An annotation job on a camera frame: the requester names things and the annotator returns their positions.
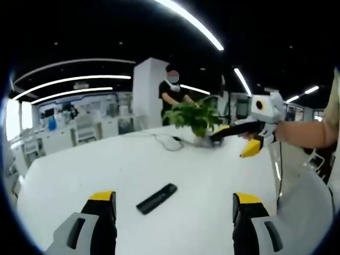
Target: robotic arm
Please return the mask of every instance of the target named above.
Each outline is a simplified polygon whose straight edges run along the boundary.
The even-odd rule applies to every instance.
[[[230,135],[254,133],[241,152],[241,157],[250,157],[258,154],[263,146],[276,141],[275,129],[280,121],[284,121],[286,109],[284,101],[278,92],[270,93],[270,96],[254,95],[251,102],[251,114],[244,120],[235,121],[230,126],[224,126],[210,136],[212,142]]]

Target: green leaves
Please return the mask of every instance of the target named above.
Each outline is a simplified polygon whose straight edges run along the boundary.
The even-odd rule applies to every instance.
[[[211,106],[208,98],[199,101],[198,104],[183,102],[165,112],[163,119],[181,128],[190,126],[192,132],[198,137],[204,137],[208,129],[214,131],[214,124],[221,124],[218,111]]]

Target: black ceiling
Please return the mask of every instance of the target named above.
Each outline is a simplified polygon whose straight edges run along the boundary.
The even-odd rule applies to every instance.
[[[16,2],[15,9],[8,11],[12,22],[7,27],[15,78],[47,64],[77,58],[115,58],[138,64],[152,56],[176,64],[182,83],[210,92],[218,91],[221,74],[227,90],[243,91],[233,72],[238,67],[253,92],[276,88],[287,99],[318,85],[317,92],[296,102],[313,108],[325,106],[333,69],[339,64],[336,6],[176,2],[217,37],[223,52],[153,0]],[[132,76],[133,67],[113,62],[68,64],[35,73],[16,85],[28,89],[78,75]],[[115,90],[132,88],[132,80],[89,82],[91,87],[108,82]],[[36,94],[42,97],[68,91],[73,85],[56,84]]]

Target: white table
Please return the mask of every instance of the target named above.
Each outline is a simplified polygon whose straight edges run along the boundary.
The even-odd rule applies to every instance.
[[[189,129],[149,130],[192,140]],[[159,136],[169,147],[177,142]],[[275,206],[275,185],[268,150],[241,159],[247,141],[225,140],[222,148],[165,150],[143,132],[108,138],[35,160],[18,198],[23,225],[42,250],[53,231],[80,212],[95,192],[117,192],[118,255],[233,254],[232,194],[257,195]],[[136,205],[173,183],[178,191],[144,216]]]

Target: person's hair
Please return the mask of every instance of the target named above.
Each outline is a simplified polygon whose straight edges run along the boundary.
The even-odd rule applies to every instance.
[[[172,70],[175,70],[175,69],[174,69],[174,67],[173,67],[171,64],[168,64],[168,65],[166,66],[165,70],[166,70],[166,72],[168,73],[168,72],[170,72],[170,71],[172,71]]]

